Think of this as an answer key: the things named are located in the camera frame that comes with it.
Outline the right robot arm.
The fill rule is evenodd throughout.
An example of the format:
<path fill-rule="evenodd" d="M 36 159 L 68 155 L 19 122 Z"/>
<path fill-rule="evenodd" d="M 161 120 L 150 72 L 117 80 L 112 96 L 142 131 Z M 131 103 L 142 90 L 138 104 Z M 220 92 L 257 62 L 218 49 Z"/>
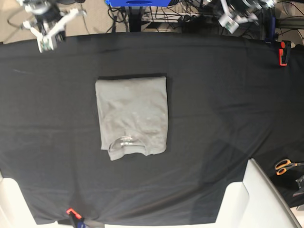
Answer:
<path fill-rule="evenodd" d="M 40 53 L 54 50 L 66 39 L 66 24 L 78 16 L 86 16 L 84 9 L 61 10 L 59 4 L 83 3 L 82 0 L 19 0 L 20 6 L 32 14 L 33 20 L 22 22 L 21 28 L 29 30 L 37 39 Z"/>

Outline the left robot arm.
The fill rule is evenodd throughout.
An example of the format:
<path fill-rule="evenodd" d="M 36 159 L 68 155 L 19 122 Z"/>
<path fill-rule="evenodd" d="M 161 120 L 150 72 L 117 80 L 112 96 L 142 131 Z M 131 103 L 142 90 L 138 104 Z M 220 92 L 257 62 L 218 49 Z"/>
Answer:
<path fill-rule="evenodd" d="M 256 11 L 273 8 L 276 0 L 221 0 L 223 14 L 219 24 L 233 34 L 240 24 L 258 20 Z"/>

